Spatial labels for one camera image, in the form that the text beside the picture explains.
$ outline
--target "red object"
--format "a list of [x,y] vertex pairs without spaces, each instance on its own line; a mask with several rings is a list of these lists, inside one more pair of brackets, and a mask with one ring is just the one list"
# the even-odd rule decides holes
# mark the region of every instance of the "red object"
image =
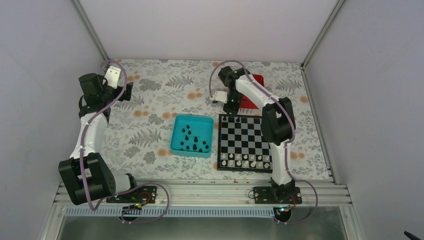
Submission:
[[[264,77],[262,75],[258,75],[258,74],[252,74],[254,79],[260,84],[260,85],[264,85]],[[240,108],[243,109],[258,109],[258,107],[246,96],[243,96],[243,98],[241,99],[241,105]]]

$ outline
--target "checkered board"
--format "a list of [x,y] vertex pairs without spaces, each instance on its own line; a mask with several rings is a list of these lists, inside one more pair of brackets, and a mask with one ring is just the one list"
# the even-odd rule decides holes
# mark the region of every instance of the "checkered board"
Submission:
[[261,133],[260,116],[219,115],[218,170],[272,173],[270,144]]

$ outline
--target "teal plastic bin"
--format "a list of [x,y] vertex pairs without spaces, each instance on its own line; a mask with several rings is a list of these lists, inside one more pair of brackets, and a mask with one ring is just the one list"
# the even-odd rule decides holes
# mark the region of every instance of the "teal plastic bin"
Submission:
[[173,126],[172,154],[209,158],[212,153],[214,119],[207,116],[178,115]]

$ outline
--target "leaf pattern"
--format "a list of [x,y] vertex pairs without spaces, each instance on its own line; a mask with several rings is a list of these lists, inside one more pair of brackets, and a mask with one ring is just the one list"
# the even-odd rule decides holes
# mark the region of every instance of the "leaf pattern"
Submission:
[[140,80],[139,82],[139,87],[138,89],[140,91],[147,91],[147,90],[151,90],[151,91],[156,91],[161,89],[162,85],[158,82],[152,81],[150,79],[147,78],[143,78]]
[[184,88],[186,85],[190,85],[193,83],[193,80],[191,77],[187,76],[174,76],[172,77],[165,86],[173,87],[173,88]]
[[117,101],[113,106],[123,110],[133,110],[136,107],[141,107],[144,103],[143,97],[133,95],[131,101]]
[[156,160],[155,153],[153,151],[146,152],[143,160],[146,162],[146,164],[153,164]]
[[139,153],[140,151],[141,151],[140,148],[138,148],[136,146],[132,146],[132,147],[128,148],[127,150],[125,150],[123,155],[132,159],[136,155],[136,153]]
[[282,79],[279,81],[277,86],[275,87],[278,90],[283,90],[287,92],[294,92],[295,89],[299,89],[301,87],[301,83],[294,79]]
[[147,129],[147,131],[140,130],[135,134],[131,140],[129,140],[129,144],[140,146],[143,145],[145,147],[148,145],[149,147],[154,142],[158,142],[159,140],[162,140],[161,132],[158,133],[158,130],[155,129],[153,132],[150,129]]
[[158,115],[156,115],[156,113],[153,113],[150,116],[148,116],[148,122],[150,124],[161,125],[165,121],[162,118],[158,117]]
[[[130,101],[111,107],[109,126],[100,150],[112,171],[125,171],[136,178],[182,180],[269,180],[271,174],[216,170],[218,129],[213,132],[209,158],[172,155],[170,144],[178,114],[212,117],[218,122],[223,103],[212,103],[208,80],[219,61],[121,59],[134,87]],[[283,62],[244,62],[248,70],[263,75],[265,88],[289,97],[296,117],[296,139],[291,144],[290,170],[298,179],[329,179],[311,107],[305,100],[301,66]],[[226,64],[238,69],[237,64]],[[228,91],[212,77],[212,92]],[[239,114],[261,115],[258,109],[241,108]]]

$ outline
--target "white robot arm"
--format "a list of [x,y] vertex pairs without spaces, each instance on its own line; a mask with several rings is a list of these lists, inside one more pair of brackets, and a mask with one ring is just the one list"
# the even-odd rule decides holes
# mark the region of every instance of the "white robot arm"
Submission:
[[[257,86],[253,85],[253,83],[250,82],[246,75],[240,76],[239,79],[237,79],[235,82],[235,89],[250,99],[259,108],[259,110],[262,110],[265,105],[272,105],[274,101],[272,101],[270,97],[266,96],[262,91],[260,91],[258,87],[268,92],[268,90],[266,90],[260,84],[257,84]],[[271,94],[271,96],[274,99],[279,99],[273,94]],[[269,143],[273,164],[272,179],[278,185],[286,184],[292,180],[292,178],[287,174],[284,166],[284,148],[287,147],[287,152],[290,153],[290,143],[286,143],[288,141],[289,139],[285,140],[285,142],[282,142],[280,145],[277,145],[273,142]]]
[[[247,73],[250,79],[254,79],[250,72]],[[287,167],[290,168],[290,154],[286,153],[290,152],[290,139],[293,133],[288,119],[282,114],[274,100],[283,106],[290,116],[293,126],[296,127],[292,103],[287,97],[279,98],[260,84],[251,82],[243,68],[233,71],[226,66],[220,70],[218,76],[228,87],[229,92],[216,92],[214,98],[215,101],[225,103],[223,110],[226,113],[230,115],[238,113],[243,95],[262,111],[262,136],[269,142],[273,164],[271,191],[275,200],[280,202],[295,188],[295,181],[288,174],[285,165],[287,163]]]
[[[61,161],[58,167],[69,197],[75,205],[87,202],[82,184],[82,171],[89,173],[86,180],[92,200],[113,196],[137,185],[131,174],[111,172],[100,155],[111,109],[108,108],[101,114],[97,114],[123,90],[123,87],[118,86],[120,73],[121,70],[119,68],[110,66],[104,76],[89,73],[79,78],[83,91],[83,96],[79,100],[81,129],[78,141],[69,159]],[[126,85],[125,92],[119,98],[119,101],[129,101],[131,99],[132,87],[132,83]],[[95,115],[97,116],[89,124],[89,120]],[[89,125],[89,127],[84,135],[84,145],[81,146],[81,138],[86,125]],[[79,164],[81,148],[84,149],[84,169],[81,169]]]

